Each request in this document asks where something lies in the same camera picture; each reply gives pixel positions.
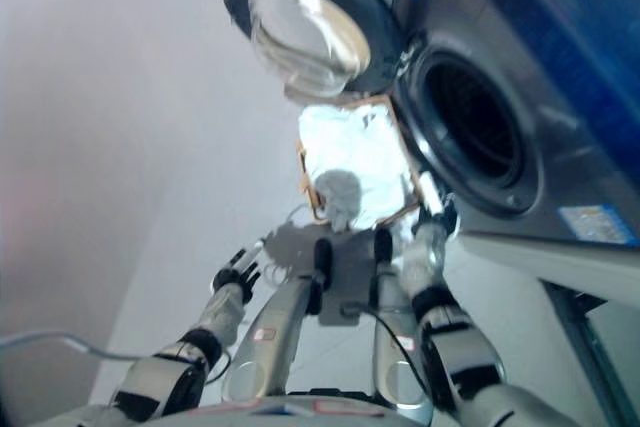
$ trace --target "gray floor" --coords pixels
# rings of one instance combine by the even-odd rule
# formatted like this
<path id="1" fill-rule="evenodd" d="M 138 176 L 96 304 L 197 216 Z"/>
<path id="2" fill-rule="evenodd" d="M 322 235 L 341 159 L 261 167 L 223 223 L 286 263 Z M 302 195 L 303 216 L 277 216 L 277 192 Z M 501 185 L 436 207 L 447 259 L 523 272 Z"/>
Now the gray floor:
<path id="1" fill-rule="evenodd" d="M 222 0 L 0 0 L 0 19 L 3 332 L 64 327 L 151 353 L 194 321 L 217 268 L 302 201 L 298 112 Z M 604 425 L 536 281 L 450 257 L 511 380 Z M 369 321 L 309 319 L 289 387 L 368 390 L 371 335 Z M 2 367 L 20 426 L 86 401 L 97 364 L 45 345 Z M 91 400 L 125 369 L 103 364 Z"/>

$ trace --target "white cloth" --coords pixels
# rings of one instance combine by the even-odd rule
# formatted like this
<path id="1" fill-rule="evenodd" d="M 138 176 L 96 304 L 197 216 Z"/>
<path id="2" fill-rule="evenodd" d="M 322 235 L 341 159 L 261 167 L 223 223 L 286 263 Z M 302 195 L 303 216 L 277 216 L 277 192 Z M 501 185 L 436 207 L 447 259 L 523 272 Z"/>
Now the white cloth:
<path id="1" fill-rule="evenodd" d="M 311 182 L 334 230 L 368 229 L 412 199 L 413 187 L 387 107 L 311 105 L 299 118 Z"/>

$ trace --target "cable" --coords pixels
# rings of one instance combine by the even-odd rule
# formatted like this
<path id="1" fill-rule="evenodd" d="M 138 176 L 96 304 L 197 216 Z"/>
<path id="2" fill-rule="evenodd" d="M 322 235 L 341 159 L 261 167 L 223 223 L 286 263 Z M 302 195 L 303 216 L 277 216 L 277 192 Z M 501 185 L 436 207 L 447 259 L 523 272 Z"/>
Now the cable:
<path id="1" fill-rule="evenodd" d="M 30 330 L 15 335 L 7 335 L 0 337 L 0 351 L 16 349 L 28 344 L 42 342 L 44 340 L 57 340 L 63 342 L 68 347 L 75 349 L 83 354 L 94 355 L 105 360 L 114 360 L 118 362 L 135 362 L 146 356 L 129 355 L 109 352 L 107 350 L 96 347 L 84 339 L 81 339 L 71 332 L 64 330 Z"/>
<path id="2" fill-rule="evenodd" d="M 212 379 L 207 380 L 204 383 L 204 385 L 213 384 L 214 382 L 220 380 L 222 378 L 222 376 L 227 373 L 227 370 L 229 370 L 229 367 L 231 366 L 231 354 L 229 353 L 229 351 L 227 349 L 224 349 L 224 355 L 227 356 L 227 363 L 222 368 L 222 370 L 219 373 L 216 374 L 215 377 L 213 377 Z"/>
<path id="3" fill-rule="evenodd" d="M 284 271 L 284 277 L 281 280 L 276 279 L 278 272 Z M 278 289 L 282 284 L 289 280 L 291 267 L 282 267 L 274 262 L 269 262 L 262 268 L 262 279 L 272 289 Z"/>
<path id="4" fill-rule="evenodd" d="M 393 333 L 393 331 L 391 330 L 391 327 L 389 327 L 389 324 L 387 324 L 382 319 L 382 317 L 380 317 L 378 313 L 374 309 L 369 307 L 367 304 L 363 304 L 361 302 L 343 302 L 342 304 L 340 304 L 340 315 L 342 315 L 343 317 L 353 318 L 353 317 L 358 317 L 360 314 L 370 315 L 371 317 L 376 319 L 376 321 L 379 322 L 380 325 L 382 325 L 382 327 L 384 327 L 384 329 L 387 331 L 387 333 L 389 334 L 393 342 L 400 349 L 400 352 L 402 353 L 402 356 L 404 357 L 404 359 L 407 361 L 407 364 L 409 364 L 409 368 L 411 369 L 411 372 L 415 376 L 416 381 L 420 385 L 422 392 L 424 392 L 424 395 L 426 395 L 428 398 L 431 398 L 431 391 L 429 387 L 422 380 L 422 377 L 420 376 L 418 369 L 413 363 L 413 360 L 411 360 L 411 357 L 409 356 L 405 348 L 400 343 L 400 340 L 398 340 L 398 337 L 396 336 L 396 334 Z"/>

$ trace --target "white wall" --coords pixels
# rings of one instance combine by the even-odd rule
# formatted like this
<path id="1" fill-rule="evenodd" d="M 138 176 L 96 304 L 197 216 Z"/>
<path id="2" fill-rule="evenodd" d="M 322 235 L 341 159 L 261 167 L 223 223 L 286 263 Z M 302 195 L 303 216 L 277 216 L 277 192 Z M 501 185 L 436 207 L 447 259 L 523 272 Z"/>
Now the white wall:
<path id="1" fill-rule="evenodd" d="M 2 333 L 105 345 L 141 261 L 204 285 L 300 202 L 296 117 L 222 0 L 0 0 Z M 181 181 L 200 197 L 163 209 Z M 153 235 L 159 218 L 170 237 Z M 15 425 L 85 402 L 97 368 L 51 344 L 1 362 Z"/>

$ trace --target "washing machine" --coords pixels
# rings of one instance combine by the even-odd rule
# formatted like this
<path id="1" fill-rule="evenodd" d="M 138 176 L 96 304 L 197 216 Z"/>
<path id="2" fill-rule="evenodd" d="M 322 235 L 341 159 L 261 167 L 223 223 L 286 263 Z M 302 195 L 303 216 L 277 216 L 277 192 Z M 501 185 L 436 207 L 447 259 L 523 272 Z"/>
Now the washing machine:
<path id="1" fill-rule="evenodd" d="M 637 247 L 636 0 L 225 0 L 317 97 L 390 92 L 462 228 Z"/>
<path id="2" fill-rule="evenodd" d="M 463 228 L 637 246 L 640 3 L 422 1 L 398 105 Z"/>

